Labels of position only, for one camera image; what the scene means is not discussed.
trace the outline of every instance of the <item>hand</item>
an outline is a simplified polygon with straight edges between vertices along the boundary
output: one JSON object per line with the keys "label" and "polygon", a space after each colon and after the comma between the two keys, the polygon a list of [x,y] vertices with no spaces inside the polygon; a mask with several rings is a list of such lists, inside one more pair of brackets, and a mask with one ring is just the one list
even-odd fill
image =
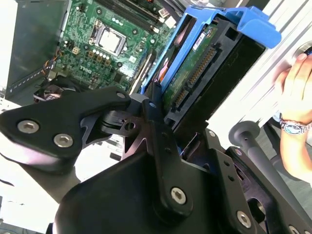
{"label": "hand", "polygon": [[301,54],[292,68],[275,82],[280,94],[279,110],[284,120],[312,122],[312,55]]}

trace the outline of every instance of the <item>blue plastic bracket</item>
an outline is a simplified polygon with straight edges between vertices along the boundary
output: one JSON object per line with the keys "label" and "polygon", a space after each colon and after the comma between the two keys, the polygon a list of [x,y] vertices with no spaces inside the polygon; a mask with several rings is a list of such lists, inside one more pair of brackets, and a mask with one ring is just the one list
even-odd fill
{"label": "blue plastic bracket", "polygon": [[142,84],[142,94],[144,94],[148,81],[152,78],[153,74],[158,69],[159,63],[165,56],[167,50],[169,49],[169,45],[172,43],[187,15],[195,17],[197,18],[197,20],[161,83],[162,92],[165,92],[181,63],[184,61],[189,50],[195,43],[195,40],[200,34],[203,26],[205,24],[211,24],[216,15],[222,15],[226,17],[232,23],[237,25],[237,31],[268,48],[274,48],[275,46],[277,46],[277,44],[280,43],[282,39],[281,34],[276,31],[275,26],[268,22],[269,17],[254,6],[249,8],[197,8],[194,6],[189,6],[186,9],[182,19],[178,23],[170,42],[167,44],[165,50],[160,56],[157,65],[154,67],[153,72]]}

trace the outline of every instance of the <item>cpu socket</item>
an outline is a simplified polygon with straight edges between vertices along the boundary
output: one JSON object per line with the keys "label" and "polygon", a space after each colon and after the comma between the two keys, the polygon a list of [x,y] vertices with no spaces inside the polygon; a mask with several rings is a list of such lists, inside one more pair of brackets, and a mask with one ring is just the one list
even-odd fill
{"label": "cpu socket", "polygon": [[96,20],[89,43],[95,45],[111,55],[118,56],[122,51],[127,37],[120,32]]}

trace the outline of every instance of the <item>computer motherboard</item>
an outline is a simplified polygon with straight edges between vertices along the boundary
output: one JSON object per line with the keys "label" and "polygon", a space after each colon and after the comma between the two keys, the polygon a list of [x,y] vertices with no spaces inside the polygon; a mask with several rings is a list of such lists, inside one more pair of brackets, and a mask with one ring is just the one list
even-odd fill
{"label": "computer motherboard", "polygon": [[175,28],[168,12],[151,2],[73,0],[55,69],[88,89],[129,91],[150,71]]}

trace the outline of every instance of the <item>white surface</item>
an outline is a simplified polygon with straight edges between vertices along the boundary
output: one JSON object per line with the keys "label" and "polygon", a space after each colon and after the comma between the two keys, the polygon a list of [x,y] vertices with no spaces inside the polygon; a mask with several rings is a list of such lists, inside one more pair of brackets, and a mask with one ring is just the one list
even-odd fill
{"label": "white surface", "polygon": [[0,89],[6,89],[8,82],[12,44],[14,37],[16,13],[18,4],[13,0],[0,0],[0,28],[2,37],[0,38]]}
{"label": "white surface", "polygon": [[290,66],[295,51],[312,38],[311,0],[271,0],[264,13],[282,34],[282,41],[265,51],[208,120],[209,128],[217,133],[224,148],[231,146],[228,132],[235,124],[252,120],[262,126],[277,111],[274,81]]}

